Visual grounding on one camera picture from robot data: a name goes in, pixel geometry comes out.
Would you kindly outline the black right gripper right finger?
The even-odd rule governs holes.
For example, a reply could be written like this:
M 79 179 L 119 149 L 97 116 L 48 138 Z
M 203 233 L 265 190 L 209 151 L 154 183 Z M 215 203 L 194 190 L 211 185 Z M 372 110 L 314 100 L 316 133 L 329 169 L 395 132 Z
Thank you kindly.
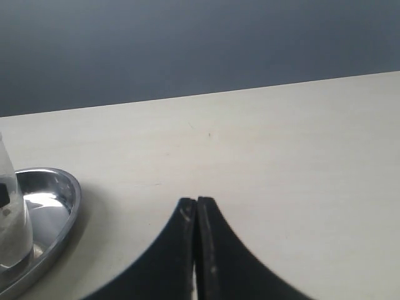
M 216 201 L 197 199 L 198 299 L 309 299 L 268 269 L 237 237 Z

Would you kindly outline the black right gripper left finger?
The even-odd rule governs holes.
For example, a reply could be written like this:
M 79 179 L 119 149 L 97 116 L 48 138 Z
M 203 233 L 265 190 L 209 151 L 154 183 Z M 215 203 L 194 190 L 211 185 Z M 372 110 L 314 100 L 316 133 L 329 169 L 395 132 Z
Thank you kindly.
M 182 198 L 146 251 L 86 299 L 191 299 L 196 201 Z

